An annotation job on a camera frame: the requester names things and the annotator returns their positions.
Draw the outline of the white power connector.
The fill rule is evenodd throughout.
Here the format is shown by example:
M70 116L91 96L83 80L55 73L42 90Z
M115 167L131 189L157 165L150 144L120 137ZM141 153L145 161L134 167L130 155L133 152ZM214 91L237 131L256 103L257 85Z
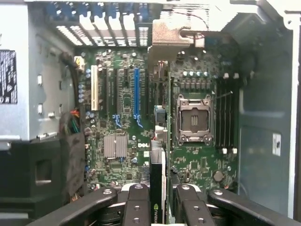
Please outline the white power connector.
M78 70L82 72L85 70L85 60L82 56L75 56L74 63Z

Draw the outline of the black open PC case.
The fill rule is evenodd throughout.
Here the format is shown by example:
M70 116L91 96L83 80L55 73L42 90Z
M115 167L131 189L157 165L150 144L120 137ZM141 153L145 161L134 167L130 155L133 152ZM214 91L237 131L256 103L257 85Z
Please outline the black open PC case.
M236 181L227 189L188 184L204 191L226 189L290 218L291 226L301 226L301 0L16 1L41 5L46 23L73 49L60 60L72 79L75 106L61 114L55 136L24 142L81 136L87 164L79 103L83 72L74 63L78 51L142 48L148 53L155 19L186 23L190 30L182 30L181 36L189 39L188 48L219 47L226 57L233 55L232 67L220 75L238 77ZM12 143L0 144L0 151L8 151ZM101 188L116 189L118 200L76 226L121 226L132 185L146 185L150 201L150 178L148 183L91 190L85 175L84 168L84 184L69 203ZM41 217L0 212L0 226L26 226Z

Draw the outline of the blue expansion slot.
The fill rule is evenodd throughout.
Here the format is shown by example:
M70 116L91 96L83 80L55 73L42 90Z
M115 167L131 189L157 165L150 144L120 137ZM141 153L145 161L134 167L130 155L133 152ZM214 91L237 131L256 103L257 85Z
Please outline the blue expansion slot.
M141 115L140 115L140 69L134 69L134 113L133 117L136 120L137 125L140 128L143 128L141 124Z

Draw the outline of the silver chipset heat sink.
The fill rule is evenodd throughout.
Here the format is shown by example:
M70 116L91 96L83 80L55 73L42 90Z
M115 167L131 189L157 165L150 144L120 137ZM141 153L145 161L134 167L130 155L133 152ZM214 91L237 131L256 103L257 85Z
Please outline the silver chipset heat sink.
M105 158L126 158L127 136L105 136L104 157Z

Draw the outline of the green motherboard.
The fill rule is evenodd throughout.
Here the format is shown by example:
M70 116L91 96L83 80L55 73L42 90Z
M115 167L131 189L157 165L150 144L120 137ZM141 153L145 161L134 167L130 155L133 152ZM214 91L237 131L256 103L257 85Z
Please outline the green motherboard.
M154 114L165 93L147 71L147 51L142 48L99 48L80 50L85 70L79 78L80 114L86 137L88 188L149 182L150 142L162 132L164 110ZM237 176L238 77L220 75L232 67L234 56L226 57L219 47L188 48L171 63L172 127L171 168L180 180L202 188L230 188ZM91 110L91 66L98 66L98 111ZM134 69L140 69L140 128L134 113ZM175 106L179 94L211 95L214 104L214 139L210 146L192 143L179 146L175 131ZM126 158L105 158L105 136L127 136ZM215 182L213 173L224 174Z

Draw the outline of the white expansion slot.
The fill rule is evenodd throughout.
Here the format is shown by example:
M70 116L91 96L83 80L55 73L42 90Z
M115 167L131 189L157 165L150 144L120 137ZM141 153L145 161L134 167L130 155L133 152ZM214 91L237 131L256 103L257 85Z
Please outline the white expansion slot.
M98 66L91 66L91 110L98 111Z

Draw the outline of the metal CPU socket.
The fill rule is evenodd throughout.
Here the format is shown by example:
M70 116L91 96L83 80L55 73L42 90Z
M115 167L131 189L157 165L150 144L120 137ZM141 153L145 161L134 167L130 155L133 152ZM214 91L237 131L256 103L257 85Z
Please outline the metal CPU socket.
M214 104L211 95L181 93L176 99L175 131L179 146L210 146L214 139Z

